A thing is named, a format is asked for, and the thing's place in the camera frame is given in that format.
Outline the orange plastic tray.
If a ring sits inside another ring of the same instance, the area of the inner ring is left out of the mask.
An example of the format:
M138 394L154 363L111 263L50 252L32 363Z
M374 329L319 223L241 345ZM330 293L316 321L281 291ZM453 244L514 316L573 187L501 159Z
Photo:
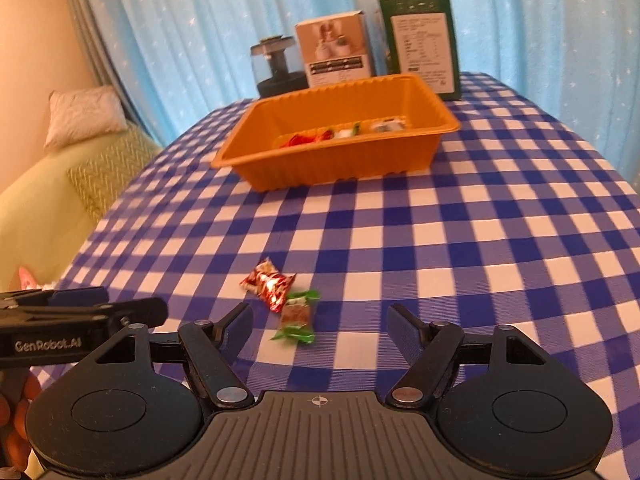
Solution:
M401 117L407 129L372 132ZM293 134L318 136L360 123L360 135L280 148ZM330 84L250 104L212 165L229 167L257 192L424 170L442 136L460 124L419 77L390 75Z

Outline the green milk carton box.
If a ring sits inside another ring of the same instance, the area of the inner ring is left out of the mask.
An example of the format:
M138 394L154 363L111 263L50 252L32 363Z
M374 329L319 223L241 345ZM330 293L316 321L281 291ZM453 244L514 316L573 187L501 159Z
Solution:
M390 74L415 74L443 100L461 96L450 0L378 0Z

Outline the green chevron cushion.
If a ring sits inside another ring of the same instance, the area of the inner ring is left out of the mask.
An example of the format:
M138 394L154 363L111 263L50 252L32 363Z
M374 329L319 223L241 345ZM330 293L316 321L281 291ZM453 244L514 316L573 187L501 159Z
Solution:
M105 216L129 182L159 152L157 144L133 128L67 170L70 184L94 223Z

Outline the clear sesame bar packet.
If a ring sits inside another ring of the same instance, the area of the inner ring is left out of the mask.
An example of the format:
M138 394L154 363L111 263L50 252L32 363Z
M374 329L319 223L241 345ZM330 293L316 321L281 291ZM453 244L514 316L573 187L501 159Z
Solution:
M372 122L370 129L372 132L404 131L407 129L407 123L404 118L392 117Z

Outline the white humidifier product box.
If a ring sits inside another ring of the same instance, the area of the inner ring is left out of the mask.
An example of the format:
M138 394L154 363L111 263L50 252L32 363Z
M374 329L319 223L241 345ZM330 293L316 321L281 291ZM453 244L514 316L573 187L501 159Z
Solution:
M311 18L297 23L295 32L310 88L375 76L362 11Z

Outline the dark glass humidifier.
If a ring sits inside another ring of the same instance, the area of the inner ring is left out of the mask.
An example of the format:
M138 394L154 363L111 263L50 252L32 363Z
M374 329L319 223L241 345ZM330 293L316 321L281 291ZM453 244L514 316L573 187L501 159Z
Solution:
M272 36L250 47L256 88L262 99L308 88L299 48L293 36Z

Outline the blue star curtain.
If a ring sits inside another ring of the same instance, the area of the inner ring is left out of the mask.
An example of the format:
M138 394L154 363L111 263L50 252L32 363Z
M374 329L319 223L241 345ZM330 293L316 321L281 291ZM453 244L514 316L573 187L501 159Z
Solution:
M388 67L382 0L68 0L99 81L169 144L215 108L257 96L252 47L312 26L314 55L366 36ZM511 87L639 180L639 0L449 0L458 63Z

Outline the white textured cushion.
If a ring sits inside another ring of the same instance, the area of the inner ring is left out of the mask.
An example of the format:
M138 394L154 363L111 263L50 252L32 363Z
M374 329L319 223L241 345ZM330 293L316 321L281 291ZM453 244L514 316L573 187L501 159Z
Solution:
M44 142L47 151L127 129L122 103L112 86L53 91L49 96L49 112Z

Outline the light green sofa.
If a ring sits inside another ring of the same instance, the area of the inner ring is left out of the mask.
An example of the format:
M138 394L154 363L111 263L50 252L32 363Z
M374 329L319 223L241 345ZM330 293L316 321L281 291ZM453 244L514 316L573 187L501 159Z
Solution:
M18 270L24 268L39 284L57 281L78 253L98 220L91 217L68 170L104 153L120 140L136 141L142 148L138 174L160 147L136 125L122 132L53 151L1 194L1 288L19 289Z

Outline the blue white checkered tablecloth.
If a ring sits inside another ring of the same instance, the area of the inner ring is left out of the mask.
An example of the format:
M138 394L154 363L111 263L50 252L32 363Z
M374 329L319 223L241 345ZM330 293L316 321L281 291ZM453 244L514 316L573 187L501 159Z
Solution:
M160 296L165 330L221 318L263 258L319 292L316 341L255 324L235 370L254 392L386 392L406 364L386 309L488 333L516 326L610 408L599 469L639 474L639 197L585 140L504 84L462 78L431 167L254 192L210 164L246 110L214 110L165 148L98 224L60 286Z

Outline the red candy wrapper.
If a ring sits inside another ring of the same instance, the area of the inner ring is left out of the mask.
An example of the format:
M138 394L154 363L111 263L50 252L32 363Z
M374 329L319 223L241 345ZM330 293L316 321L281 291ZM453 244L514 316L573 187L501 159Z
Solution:
M306 136L306 134L293 134L288 140L279 144L280 148L292 148L292 146L311 144L317 141L316 136Z

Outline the green twisted wrapper candy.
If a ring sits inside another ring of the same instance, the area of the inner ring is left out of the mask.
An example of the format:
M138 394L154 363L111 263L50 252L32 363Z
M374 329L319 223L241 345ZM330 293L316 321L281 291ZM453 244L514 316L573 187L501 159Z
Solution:
M312 344L316 339L314 312L320 298L320 292L315 289L290 292L280 311L279 326L272 340L291 339L302 344Z

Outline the white green snack packet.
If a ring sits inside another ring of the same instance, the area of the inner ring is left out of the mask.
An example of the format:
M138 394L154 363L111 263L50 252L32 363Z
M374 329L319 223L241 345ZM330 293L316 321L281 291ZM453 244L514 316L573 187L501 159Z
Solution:
M359 136L359 135L360 135L359 122L355 122L349 127L336 129L333 133L334 139L349 139L349 138L352 138L353 136Z

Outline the red white patterned candy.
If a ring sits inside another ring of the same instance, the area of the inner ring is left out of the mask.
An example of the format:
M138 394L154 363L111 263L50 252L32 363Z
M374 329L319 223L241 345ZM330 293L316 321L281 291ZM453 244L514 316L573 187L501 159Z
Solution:
M288 300L295 279L295 274L281 273L269 258L265 258L240 281L240 286L262 300L271 312L279 313Z

